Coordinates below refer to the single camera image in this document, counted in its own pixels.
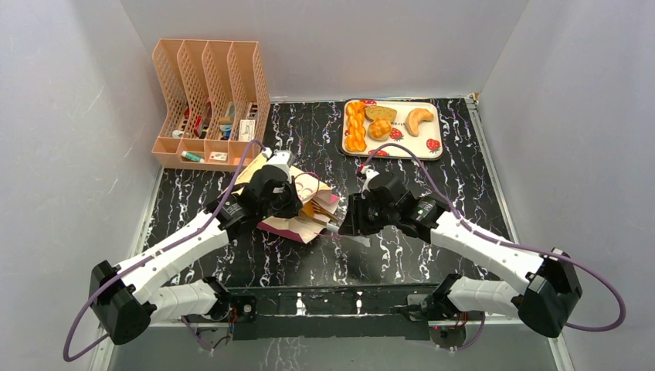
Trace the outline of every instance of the black marble tabletop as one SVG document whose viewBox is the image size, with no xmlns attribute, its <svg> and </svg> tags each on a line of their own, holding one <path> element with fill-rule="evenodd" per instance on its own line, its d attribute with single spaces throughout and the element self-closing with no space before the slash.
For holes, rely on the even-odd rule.
<svg viewBox="0 0 655 371">
<path fill-rule="evenodd" d="M 426 163 L 430 175 L 467 219 L 508 237 L 464 99 L 421 101 L 437 107 L 443 133 L 442 158 Z M 344 102 L 273 104 L 263 141 L 274 150 L 291 150 L 298 168 L 315 172 L 331 185 L 341 197 L 341 218 L 347 194 L 361 187 L 355 170 L 363 162 L 338 149 L 343 114 Z M 415 195 L 429 192 L 426 177 L 410 160 L 376 159 L 372 164 L 380 172 L 402 176 Z M 218 197 L 231 177 L 232 173 L 165 169 L 144 249 L 184 226 L 204 204 Z M 205 255 L 168 284 L 191 283 L 209 275 L 227 287 L 438 283 L 453 272 L 494 278 L 483 267 L 405 237 L 392 227 L 373 236 L 370 247 L 330 237 L 302 244 L 254 230 L 227 248 Z"/>
</svg>

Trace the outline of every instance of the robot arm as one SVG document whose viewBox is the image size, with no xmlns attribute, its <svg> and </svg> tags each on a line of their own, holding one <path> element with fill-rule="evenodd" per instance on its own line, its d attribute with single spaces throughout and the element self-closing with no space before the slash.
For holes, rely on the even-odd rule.
<svg viewBox="0 0 655 371">
<path fill-rule="evenodd" d="M 249 233 L 269 216 L 293 218 L 302 208 L 290 175 L 294 157 L 289 151 L 267 156 L 238 192 L 228 195 L 225 205 L 199 235 L 165 247 L 201 229 L 219 206 L 216 200 L 195 218 L 154 247 L 114 266 L 106 260 L 91 273 L 90 295 L 123 269 L 134 266 L 147 255 L 154 259 L 116 281 L 91 305 L 114 344 L 120 345 L 139 336 L 152 322 L 183 315 L 206 315 L 223 319 L 230 310 L 229 294 L 215 278 L 206 277 L 193 284 L 171 288 L 161 286 L 177 273 L 212 250 L 223 248 L 242 233 Z"/>
<path fill-rule="evenodd" d="M 487 311 L 519 317 L 528 327 L 559 336 L 582 289 L 573 266 L 548 257 L 503 247 L 474 236 L 441 199 L 416 198 L 394 175 L 363 168 L 362 193 L 350 195 L 339 233 L 362 236 L 394 225 L 405 235 L 454 251 L 486 267 L 501 281 L 476 281 L 451 274 L 415 311 L 420 317 L 452 317 L 465 311 Z M 495 240 L 502 237 L 468 222 Z M 565 254 L 553 250 L 556 254 Z"/>
</svg>

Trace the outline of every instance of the white wall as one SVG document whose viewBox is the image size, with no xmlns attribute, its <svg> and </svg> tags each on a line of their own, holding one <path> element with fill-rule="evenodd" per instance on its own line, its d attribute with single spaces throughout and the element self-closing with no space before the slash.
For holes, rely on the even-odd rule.
<svg viewBox="0 0 655 371">
<path fill-rule="evenodd" d="M 90 269 L 127 257 L 165 107 L 119 2 L 0 2 L 0 364 L 67 365 Z M 89 314 L 73 351 L 97 333 Z"/>
<path fill-rule="evenodd" d="M 655 2 L 530 2 L 481 95 L 521 242 L 561 247 L 623 293 L 605 334 L 565 331 L 576 370 L 653 369 Z M 616 318 L 582 277 L 572 321 Z"/>
<path fill-rule="evenodd" d="M 121 0 L 146 49 L 160 38 L 261 42 L 276 99 L 480 91 L 528 0 Z"/>
</svg>

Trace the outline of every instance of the bread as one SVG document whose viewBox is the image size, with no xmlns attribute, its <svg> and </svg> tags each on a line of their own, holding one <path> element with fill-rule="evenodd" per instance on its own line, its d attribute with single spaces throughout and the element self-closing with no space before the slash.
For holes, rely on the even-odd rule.
<svg viewBox="0 0 655 371">
<path fill-rule="evenodd" d="M 386 141 L 391 133 L 391 121 L 386 118 L 375 119 L 368 126 L 368 136 L 376 141 Z"/>
<path fill-rule="evenodd" d="M 389 120 L 389 122 L 393 122 L 395 120 L 395 114 L 397 113 L 398 111 L 389 107 L 376 106 L 376 105 L 370 105 L 364 107 L 364 114 L 366 115 L 366 118 L 371 121 L 375 121 L 379 118 L 385 118 Z"/>
<path fill-rule="evenodd" d="M 349 152 L 363 152 L 366 150 L 366 128 L 364 128 L 364 102 L 351 102 L 346 106 L 348 126 L 345 131 L 345 147 Z"/>
<path fill-rule="evenodd" d="M 434 120 L 434 114 L 432 112 L 428 111 L 425 108 L 414 108 L 407 115 L 407 119 L 405 120 L 405 126 L 407 127 L 407 131 L 409 132 L 409 135 L 418 137 L 419 124 L 422 121 L 432 121 L 432 120 Z"/>
</svg>

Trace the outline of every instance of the purple cable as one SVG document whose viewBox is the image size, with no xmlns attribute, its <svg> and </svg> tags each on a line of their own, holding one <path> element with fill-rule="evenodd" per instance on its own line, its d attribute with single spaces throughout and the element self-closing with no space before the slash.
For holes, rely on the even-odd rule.
<svg viewBox="0 0 655 371">
<path fill-rule="evenodd" d="M 195 232 L 189 234 L 186 237 L 182 237 L 181 239 L 171 243 L 170 245 L 161 248 L 161 252 L 165 253 L 166 251 L 169 251 L 170 249 L 179 246 L 180 244 L 198 236 L 200 233 L 204 232 L 209 224 L 216 218 L 216 215 L 218 215 L 219 211 L 223 208 L 225 205 L 225 202 L 227 201 L 227 198 L 229 197 L 229 194 L 232 193 L 232 189 L 234 188 L 234 183 L 236 182 L 237 176 L 239 176 L 239 173 L 241 172 L 241 169 L 243 167 L 243 163 L 246 160 L 246 153 L 250 150 L 250 148 L 253 146 L 253 143 L 258 144 L 262 149 L 264 149 L 264 145 L 262 144 L 261 141 L 258 141 L 256 139 L 253 139 L 252 141 L 248 142 L 248 145 L 246 146 L 246 149 L 243 150 L 243 154 L 241 155 L 241 160 L 239 161 L 239 165 L 236 167 L 236 170 L 234 171 L 234 176 L 232 177 L 232 180 L 229 182 L 229 185 L 227 189 L 225 190 L 225 193 L 223 194 L 223 198 L 221 199 L 218 207 L 216 207 L 216 210 L 214 210 L 214 213 L 207 219 L 207 222 L 203 224 L 200 228 L 198 228 Z M 91 345 L 87 346 L 82 350 L 82 352 L 77 353 L 75 356 L 70 355 L 70 343 L 73 340 L 73 335 L 75 335 L 75 331 L 77 330 L 77 326 L 80 325 L 80 321 L 82 320 L 82 317 L 84 316 L 84 313 L 87 312 L 87 310 L 91 307 L 91 304 L 103 293 L 105 292 L 114 282 L 120 280 L 121 278 L 127 276 L 131 272 L 135 271 L 137 268 L 145 265 L 147 262 L 150 260 L 153 260 L 154 258 L 152 255 L 148 255 L 147 257 L 143 258 L 140 260 L 138 263 L 132 265 L 131 267 L 126 268 L 125 270 L 121 271 L 119 274 L 113 276 L 109 281 L 107 281 L 105 284 L 100 286 L 100 288 L 97 289 L 96 292 L 94 292 L 90 297 L 89 300 L 87 300 L 86 303 L 84 303 L 84 306 L 80 309 L 80 311 L 77 313 L 75 316 L 75 319 L 73 320 L 73 324 L 70 326 L 70 329 L 68 330 L 68 335 L 66 336 L 66 341 L 64 342 L 63 345 L 63 360 L 66 362 L 72 362 L 81 356 L 84 356 L 87 354 L 91 349 L 93 349 L 96 345 L 100 344 L 104 339 L 109 337 L 109 334 L 102 335 L 99 337 L 98 340 L 95 342 L 91 343 Z"/>
<path fill-rule="evenodd" d="M 423 162 L 421 160 L 419 160 L 416 157 L 416 155 L 414 155 L 412 153 L 412 151 L 410 151 L 406 147 L 401 146 L 401 145 L 397 145 L 396 143 L 383 144 L 383 145 L 379 146 L 377 149 L 375 149 L 373 152 L 371 152 L 371 154 L 368 156 L 368 158 L 364 162 L 363 166 L 368 165 L 368 163 L 371 162 L 371 159 L 373 158 L 373 156 L 375 156 L 378 153 L 378 151 L 380 151 L 384 147 L 397 147 L 397 148 L 400 148 L 403 151 L 407 152 L 408 155 L 412 156 L 414 161 L 416 161 L 416 163 L 419 164 L 419 167 L 421 168 L 421 170 L 423 170 L 423 173 L 426 175 L 430 185 L 433 187 L 434 192 L 437 195 L 439 195 L 439 197 L 441 197 L 442 199 L 444 199 L 448 203 L 448 206 L 450 207 L 450 211 L 453 213 L 453 215 L 460 221 L 462 226 L 464 226 L 464 228 L 466 230 L 468 230 L 469 232 L 471 232 L 472 234 L 474 234 L 474 235 L 476 235 L 476 236 L 478 236 L 478 237 L 480 237 L 483 240 L 486 240 L 488 242 L 499 243 L 501 246 L 510 247 L 510 248 L 516 249 L 516 250 L 529 251 L 531 253 L 537 253 L 539 255 L 545 255 L 547 257 L 554 257 L 555 259 L 559 259 L 559 260 L 564 261 L 566 263 L 573 264 L 574 266 L 576 266 L 576 267 L 582 269 L 583 271 L 591 274 L 592 277 L 594 277 L 601 284 L 603 284 L 612 293 L 612 295 L 614 295 L 614 298 L 616 298 L 616 301 L 619 303 L 619 317 L 614 322 L 610 323 L 609 325 L 600 326 L 600 327 L 590 327 L 590 326 L 576 325 L 576 324 L 567 322 L 566 325 L 568 327 L 574 328 L 574 329 L 580 330 L 580 331 L 587 331 L 587 332 L 605 332 L 605 331 L 610 331 L 610 330 L 613 330 L 613 329 L 621 326 L 621 324 L 623 324 L 623 321 L 626 320 L 626 302 L 621 297 L 621 294 L 619 294 L 618 290 L 616 290 L 616 288 L 614 286 L 612 286 L 612 284 L 610 284 L 609 281 L 607 281 L 598 272 L 594 271 L 591 267 L 588 267 L 588 266 L 586 266 L 586 265 L 584 265 L 582 263 L 578 263 L 577 261 L 571 259 L 570 257 L 565 257 L 563 255 L 557 255 L 557 254 L 554 254 L 554 253 L 551 253 L 551 252 L 548 252 L 548 251 L 539 250 L 536 247 L 529 247 L 529 246 L 521 245 L 519 243 L 512 243 L 512 242 L 508 242 L 508 241 L 498 240 L 496 238 L 489 237 L 489 236 L 487 236 L 487 235 L 485 235 L 483 233 L 480 233 L 477 230 L 473 230 L 473 227 L 461 216 L 460 212 L 457 211 L 457 209 L 455 209 L 455 206 L 453 205 L 453 202 L 450 201 L 450 199 L 448 199 L 436 187 L 436 184 L 435 184 L 434 180 L 432 179 L 432 177 L 428 173 L 428 169 L 425 167 Z"/>
<path fill-rule="evenodd" d="M 210 351 L 210 352 L 211 352 L 212 350 L 214 350 L 214 349 L 212 349 L 212 346 L 211 346 L 210 344 L 207 344 L 207 342 L 205 342 L 205 340 L 202 340 L 202 339 L 200 338 L 200 336 L 198 335 L 197 331 L 194 330 L 193 327 L 191 327 L 191 324 L 188 323 L 188 321 L 186 320 L 186 318 L 185 318 L 184 315 L 182 316 L 182 322 L 184 322 L 184 324 L 186 325 L 186 328 L 188 328 L 188 330 L 193 334 L 193 337 L 195 338 L 196 342 L 198 342 L 198 344 L 199 344 L 202 348 L 205 348 L 205 350 L 208 350 L 208 351 Z"/>
<path fill-rule="evenodd" d="M 480 327 L 477 328 L 477 332 L 475 333 L 475 336 L 471 339 L 470 342 L 468 342 L 465 345 L 462 345 L 461 347 L 457 348 L 457 351 L 459 352 L 460 350 L 464 350 L 471 345 L 473 345 L 474 342 L 477 341 L 478 338 L 480 338 L 480 335 L 482 335 L 482 328 L 484 327 L 484 321 L 487 319 L 487 313 L 482 312 L 482 320 L 480 321 Z"/>
</svg>

